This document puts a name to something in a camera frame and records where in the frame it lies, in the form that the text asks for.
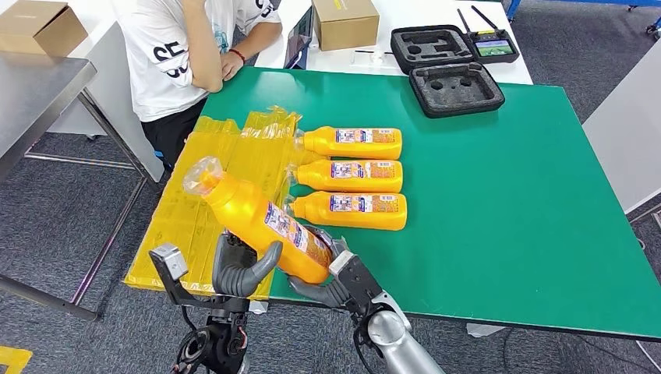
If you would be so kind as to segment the person's left hand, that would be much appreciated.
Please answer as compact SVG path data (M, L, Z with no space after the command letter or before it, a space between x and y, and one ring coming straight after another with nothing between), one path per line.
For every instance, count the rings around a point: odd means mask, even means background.
M221 54L221 78L223 81L229 81L245 65L246 59L243 54L234 49L229 49Z

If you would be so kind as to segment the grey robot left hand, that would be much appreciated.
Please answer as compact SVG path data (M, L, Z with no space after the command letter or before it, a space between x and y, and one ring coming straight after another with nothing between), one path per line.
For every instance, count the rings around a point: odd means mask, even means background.
M282 242L272 242L266 253L258 258L255 249L231 232L223 231L217 240L214 255L214 291L219 295L249 297L276 267L282 249Z

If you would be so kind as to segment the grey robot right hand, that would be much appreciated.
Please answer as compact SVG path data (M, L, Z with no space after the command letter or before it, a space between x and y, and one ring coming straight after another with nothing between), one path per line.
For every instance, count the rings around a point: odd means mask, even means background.
M355 257L355 253L349 250L344 238L332 238L324 229L309 224L305 225L305 228L329 248L332 259L331 266L335 263L346 265L352 257ZM306 283L292 275L288 275L288 282L290 288L297 294L330 308L345 306L352 298L349 290L336 276L333 276L333 280L330 283L321 285Z

